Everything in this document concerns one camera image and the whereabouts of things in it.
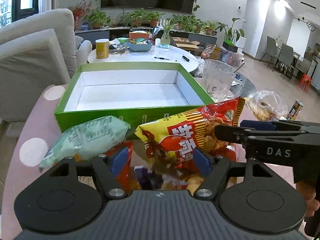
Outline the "person's right hand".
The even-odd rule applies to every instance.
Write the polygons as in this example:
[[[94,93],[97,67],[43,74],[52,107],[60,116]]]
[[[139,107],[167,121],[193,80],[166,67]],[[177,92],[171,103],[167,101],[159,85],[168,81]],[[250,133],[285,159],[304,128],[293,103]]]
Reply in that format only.
[[[316,189],[304,181],[296,183],[296,190],[303,196],[306,202],[306,217],[312,217],[319,209],[319,201],[316,200]]]

